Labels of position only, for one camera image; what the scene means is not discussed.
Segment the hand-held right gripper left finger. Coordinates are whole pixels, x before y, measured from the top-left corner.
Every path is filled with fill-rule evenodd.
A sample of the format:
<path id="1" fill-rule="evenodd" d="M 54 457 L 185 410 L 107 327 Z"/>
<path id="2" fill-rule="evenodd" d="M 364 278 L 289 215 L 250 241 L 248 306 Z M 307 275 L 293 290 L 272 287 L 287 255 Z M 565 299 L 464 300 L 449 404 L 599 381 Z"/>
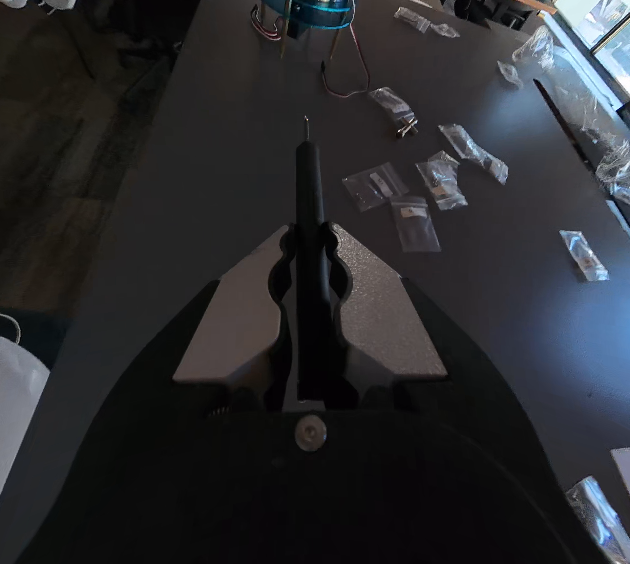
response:
<path id="1" fill-rule="evenodd" d="M 284 397 L 292 340 L 283 299 L 294 256 L 294 227 L 285 225 L 220 278 L 174 382 Z"/>

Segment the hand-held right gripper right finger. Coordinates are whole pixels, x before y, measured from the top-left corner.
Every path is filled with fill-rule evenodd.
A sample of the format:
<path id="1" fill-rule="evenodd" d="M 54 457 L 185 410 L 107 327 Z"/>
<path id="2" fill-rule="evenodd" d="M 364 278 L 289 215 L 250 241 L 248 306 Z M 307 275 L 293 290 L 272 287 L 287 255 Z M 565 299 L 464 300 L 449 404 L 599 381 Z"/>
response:
<path id="1" fill-rule="evenodd" d="M 321 318 L 321 395 L 326 407 L 357 407 L 376 387 L 442 381 L 447 368 L 403 279 L 339 224 L 321 237 L 335 293 Z"/>

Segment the black screwdriver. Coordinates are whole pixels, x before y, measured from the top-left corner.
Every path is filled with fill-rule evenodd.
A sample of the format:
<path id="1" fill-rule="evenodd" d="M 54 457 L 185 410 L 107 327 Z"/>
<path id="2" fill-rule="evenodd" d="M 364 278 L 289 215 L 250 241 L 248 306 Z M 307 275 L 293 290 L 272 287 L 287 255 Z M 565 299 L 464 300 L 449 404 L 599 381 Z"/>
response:
<path id="1" fill-rule="evenodd" d="M 323 402 L 331 315 L 319 148 L 311 142 L 307 116 L 295 151 L 295 198 L 298 398 Z"/>

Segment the scattered small clear plastic bags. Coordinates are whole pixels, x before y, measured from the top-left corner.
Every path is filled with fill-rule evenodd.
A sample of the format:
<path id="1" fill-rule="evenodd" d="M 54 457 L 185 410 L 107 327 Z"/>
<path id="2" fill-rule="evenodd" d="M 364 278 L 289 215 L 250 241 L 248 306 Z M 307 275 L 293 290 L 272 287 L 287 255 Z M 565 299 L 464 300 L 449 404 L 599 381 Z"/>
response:
<path id="1" fill-rule="evenodd" d="M 425 29 L 431 28 L 433 32 L 444 32 L 447 37 L 459 37 L 459 34 L 450 26 L 429 24 L 427 19 L 404 7 L 398 9 L 394 18 L 411 25 L 415 32 L 424 32 Z M 553 67 L 554 44 L 546 28 L 538 28 L 535 35 L 519 47 L 509 61 L 497 61 L 496 70 L 500 73 L 501 80 L 506 81 L 510 89 L 521 90 L 524 87 L 525 72 L 516 67 L 517 63 L 535 63 L 545 71 Z M 404 137 L 406 133 L 414 131 L 418 118 L 409 103 L 394 90 L 384 86 L 370 91 L 368 95 L 391 115 L 399 130 L 399 137 Z M 522 168 L 520 166 L 510 171 L 503 160 L 478 145 L 463 125 L 441 124 L 438 125 L 438 130 L 461 160 L 468 160 L 469 164 L 480 167 L 485 174 L 491 176 L 500 185 L 504 186 L 510 177 L 517 179 L 521 177 Z M 513 222 L 519 222 L 525 213 L 547 213 L 551 203 L 557 202 L 557 199 L 553 197 L 552 190 L 559 185 L 559 173 L 563 166 L 558 164 L 543 165 L 542 157 L 536 153 L 534 146 L 538 142 L 538 139 L 528 140 L 525 159 L 536 166 L 537 172 L 532 181 L 524 184 L 527 207 L 511 210 L 510 220 Z M 458 184 L 460 165 L 460 161 L 443 150 L 438 151 L 428 160 L 416 164 L 417 170 L 440 211 L 452 211 L 468 205 L 468 201 Z M 367 193 L 370 196 L 378 196 L 391 205 L 404 251 L 438 252 L 440 250 L 431 223 L 429 206 L 424 199 L 396 196 L 394 182 L 393 180 L 386 180 L 385 171 L 368 173 Z M 587 281 L 597 282 L 610 279 L 607 268 L 596 256 L 582 231 L 559 230 L 559 235 Z"/>

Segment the white bulky object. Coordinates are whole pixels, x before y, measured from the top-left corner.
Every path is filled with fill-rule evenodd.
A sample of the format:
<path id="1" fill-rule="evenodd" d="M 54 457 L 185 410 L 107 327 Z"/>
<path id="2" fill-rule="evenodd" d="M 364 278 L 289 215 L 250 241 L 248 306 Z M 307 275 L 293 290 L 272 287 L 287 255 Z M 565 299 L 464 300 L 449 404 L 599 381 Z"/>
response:
<path id="1" fill-rule="evenodd" d="M 49 374 L 49 369 L 36 356 L 1 337 L 1 490 Z"/>

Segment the silvery crinkled plastic bag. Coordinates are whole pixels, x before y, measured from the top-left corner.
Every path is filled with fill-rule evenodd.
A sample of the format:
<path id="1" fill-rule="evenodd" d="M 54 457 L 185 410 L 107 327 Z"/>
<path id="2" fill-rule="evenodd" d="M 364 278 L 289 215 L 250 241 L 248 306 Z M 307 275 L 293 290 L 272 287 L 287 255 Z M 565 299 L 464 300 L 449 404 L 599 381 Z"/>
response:
<path id="1" fill-rule="evenodd" d="M 629 536 L 598 481 L 586 476 L 567 490 L 565 496 L 607 561 L 629 563 Z"/>

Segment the large clear plastic sheet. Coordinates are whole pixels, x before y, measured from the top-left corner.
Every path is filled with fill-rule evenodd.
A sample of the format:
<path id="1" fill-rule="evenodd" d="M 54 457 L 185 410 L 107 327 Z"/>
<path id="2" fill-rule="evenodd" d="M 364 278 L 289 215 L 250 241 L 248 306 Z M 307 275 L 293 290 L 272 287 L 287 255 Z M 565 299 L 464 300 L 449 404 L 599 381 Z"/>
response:
<path id="1" fill-rule="evenodd" d="M 540 26 L 512 53 L 522 75 L 531 75 L 579 155 L 610 197 L 629 208 L 629 127 Z"/>

